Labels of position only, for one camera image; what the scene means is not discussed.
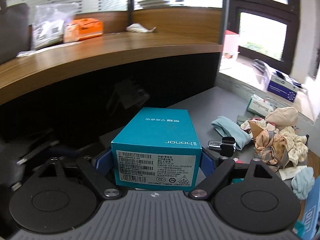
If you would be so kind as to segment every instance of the wooden shelf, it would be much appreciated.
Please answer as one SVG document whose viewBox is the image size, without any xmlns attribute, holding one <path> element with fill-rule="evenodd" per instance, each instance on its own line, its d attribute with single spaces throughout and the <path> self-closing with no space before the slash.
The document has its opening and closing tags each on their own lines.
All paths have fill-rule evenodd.
<svg viewBox="0 0 320 240">
<path fill-rule="evenodd" d="M 0 105 L 46 85 L 102 68 L 221 51 L 222 45 L 171 34 L 107 34 L 3 63 L 0 65 Z"/>
</svg>

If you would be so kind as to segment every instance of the white crumpled tissue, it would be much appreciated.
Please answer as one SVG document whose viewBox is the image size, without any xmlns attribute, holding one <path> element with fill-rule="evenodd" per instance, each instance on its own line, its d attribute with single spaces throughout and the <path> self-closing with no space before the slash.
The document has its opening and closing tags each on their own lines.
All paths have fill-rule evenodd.
<svg viewBox="0 0 320 240">
<path fill-rule="evenodd" d="M 127 31 L 133 33 L 152 33 L 155 29 L 156 27 L 154 27 L 152 30 L 148 30 L 139 23 L 131 24 L 126 28 Z"/>
</svg>

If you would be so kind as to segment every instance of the orange package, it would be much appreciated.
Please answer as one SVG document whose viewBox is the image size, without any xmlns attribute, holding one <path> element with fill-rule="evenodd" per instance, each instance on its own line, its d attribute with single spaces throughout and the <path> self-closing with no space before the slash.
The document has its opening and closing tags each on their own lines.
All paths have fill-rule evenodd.
<svg viewBox="0 0 320 240">
<path fill-rule="evenodd" d="M 63 42 L 81 41 L 101 36 L 103 33 L 103 22 L 94 18 L 73 20 L 64 31 Z"/>
</svg>

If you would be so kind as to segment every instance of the black partition panel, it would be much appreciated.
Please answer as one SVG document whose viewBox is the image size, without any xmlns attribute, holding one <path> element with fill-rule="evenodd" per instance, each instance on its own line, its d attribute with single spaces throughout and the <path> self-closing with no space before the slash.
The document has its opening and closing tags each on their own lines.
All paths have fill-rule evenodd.
<svg viewBox="0 0 320 240">
<path fill-rule="evenodd" d="M 220 53 L 164 57 L 54 83 L 0 106 L 0 134 L 10 141 L 53 128 L 62 143 L 81 148 L 126 125 L 139 111 L 138 107 L 107 111 L 116 83 L 131 78 L 150 95 L 144 106 L 168 107 L 212 88 L 219 60 Z"/>
</svg>

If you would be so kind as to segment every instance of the light blue cloth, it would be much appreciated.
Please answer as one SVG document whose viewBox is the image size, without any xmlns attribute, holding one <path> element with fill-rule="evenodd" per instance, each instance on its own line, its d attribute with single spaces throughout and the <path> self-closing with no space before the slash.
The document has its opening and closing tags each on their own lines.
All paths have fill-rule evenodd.
<svg viewBox="0 0 320 240">
<path fill-rule="evenodd" d="M 211 124 L 222 137 L 232 136 L 236 140 L 237 150 L 242 150 L 246 144 L 251 142 L 249 134 L 225 116 L 218 116 L 218 119 L 212 121 Z"/>
<path fill-rule="evenodd" d="M 291 181 L 293 193 L 296 194 L 298 199 L 305 200 L 308 197 L 308 193 L 315 184 L 315 178 L 313 177 L 313 168 L 306 167 L 294 176 Z"/>
</svg>

